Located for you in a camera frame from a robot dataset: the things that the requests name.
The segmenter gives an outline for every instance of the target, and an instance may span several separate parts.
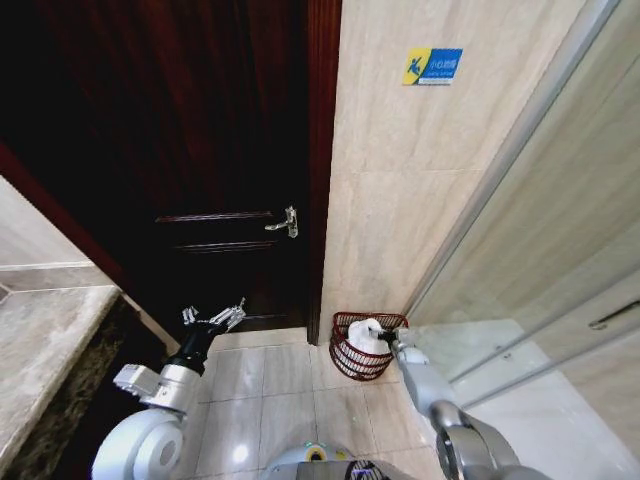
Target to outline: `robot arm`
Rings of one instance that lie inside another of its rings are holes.
[[[451,386],[415,347],[408,329],[398,329],[392,338],[385,339],[416,409],[430,420],[437,433],[438,458],[447,479],[549,480],[536,470],[521,466],[498,430],[456,405]]]
[[[196,319],[193,307],[185,309],[187,337],[160,374],[144,365],[125,365],[116,375],[114,383],[149,409],[125,418],[105,438],[93,463],[93,480],[169,479],[180,459],[182,429],[207,351],[217,335],[244,319],[243,304],[244,299],[209,320]]]

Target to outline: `glass shower door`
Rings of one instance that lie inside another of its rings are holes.
[[[615,355],[640,327],[639,58],[623,0],[409,313],[460,403],[552,478],[640,478],[640,363]],[[597,392],[607,375],[624,398]]]

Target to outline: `red wicker basket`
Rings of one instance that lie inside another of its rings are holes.
[[[344,375],[361,382],[378,378],[393,360],[391,353],[383,355],[365,353],[352,346],[347,340],[349,325],[367,318],[375,318],[385,330],[409,326],[404,315],[394,313],[338,312],[333,316],[333,330],[329,344],[331,360]]]

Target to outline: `floor tile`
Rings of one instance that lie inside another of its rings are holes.
[[[429,480],[445,479],[438,462],[438,456],[431,447],[379,453],[376,458],[390,463],[416,480],[423,478]]]
[[[317,441],[313,393],[263,398],[260,468],[291,447]]]
[[[393,360],[384,373],[370,382],[359,382],[344,375],[334,365],[329,354],[329,345],[324,344],[318,347],[311,346],[311,375],[314,390],[324,390],[327,388],[351,387],[356,385],[378,385],[383,383],[395,383],[400,381],[401,373],[396,361]]]
[[[353,455],[376,451],[362,387],[314,393],[318,441],[349,450]]]
[[[222,475],[206,475],[204,477],[197,477],[193,480],[258,480],[260,476],[259,470],[253,470],[252,472],[236,472],[236,473],[223,473]]]
[[[403,384],[367,385],[363,389],[379,452],[430,445],[427,421],[413,408]]]
[[[211,399],[222,401],[262,395],[264,348],[218,352]]]
[[[210,402],[213,398],[213,381],[218,367],[218,353],[209,352],[209,358],[204,362],[204,373],[200,377],[196,394],[197,402]]]
[[[216,337],[211,345],[210,351],[267,347],[291,343],[307,343],[306,327],[262,330],[259,332],[227,333]]]
[[[171,478],[190,478],[196,473],[198,465],[198,455],[202,445],[207,417],[209,415],[209,404],[194,403],[187,414],[187,425],[184,430],[184,445],[178,465],[172,472]]]
[[[311,391],[309,346],[283,345],[265,349],[263,395]]]
[[[261,398],[209,404],[197,475],[258,468]]]

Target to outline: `dark marble edge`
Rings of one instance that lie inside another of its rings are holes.
[[[112,309],[114,303],[119,298],[121,298],[120,291],[117,287],[93,288],[111,288],[111,292],[110,295],[105,299],[105,301],[102,302],[99,308],[96,309],[95,321],[91,323],[91,326],[87,328],[84,334],[78,339],[73,352],[67,360],[67,368],[60,369],[58,371],[58,374],[55,375],[54,378],[52,378],[52,380],[47,385],[47,388],[42,391],[40,397],[31,408],[30,416],[25,422],[24,426],[20,430],[15,432],[15,434],[11,437],[7,444],[3,446],[2,451],[0,452],[0,478],[8,478],[2,475],[3,471],[11,464],[18,451],[20,451],[20,449],[23,447],[25,440],[33,431],[34,426],[42,417],[42,414],[47,409],[52,399],[55,397],[56,392],[59,391],[65,379],[69,377],[69,372],[72,371],[73,367],[82,356],[84,350],[87,348],[87,345],[95,336],[96,331],[100,328],[101,324],[104,323],[105,317]],[[20,292],[13,292],[13,295],[20,295]]]
[[[50,478],[82,419],[94,393],[124,342],[128,324],[137,319],[135,310],[119,295],[103,309],[104,319],[67,370],[56,393],[9,462],[4,479]]]

